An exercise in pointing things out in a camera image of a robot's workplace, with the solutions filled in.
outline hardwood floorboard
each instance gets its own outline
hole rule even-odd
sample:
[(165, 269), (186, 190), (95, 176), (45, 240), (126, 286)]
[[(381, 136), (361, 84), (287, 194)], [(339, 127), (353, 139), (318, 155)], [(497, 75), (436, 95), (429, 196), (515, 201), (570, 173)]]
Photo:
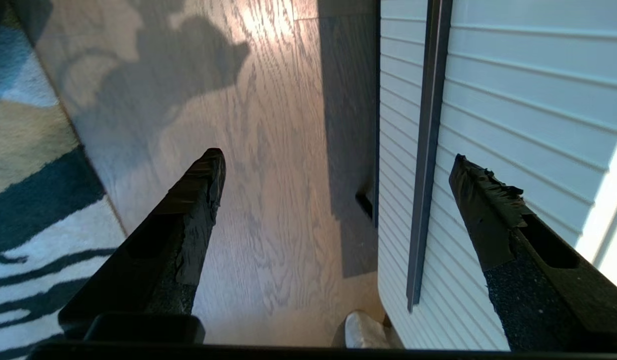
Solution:
[(373, 171), (372, 16), (295, 22), (291, 0), (52, 0), (39, 21), (36, 1), (16, 0), (20, 17), (127, 231), (207, 148), (226, 156), (193, 309), (207, 344), (330, 346), (350, 311), (382, 319), (377, 235), (354, 199)]

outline rug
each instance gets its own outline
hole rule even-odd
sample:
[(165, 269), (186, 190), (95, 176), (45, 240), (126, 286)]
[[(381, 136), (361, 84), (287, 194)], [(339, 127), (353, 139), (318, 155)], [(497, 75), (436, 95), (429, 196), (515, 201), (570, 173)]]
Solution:
[(125, 238), (7, 10), (0, 25), (0, 360), (61, 337), (59, 310)]

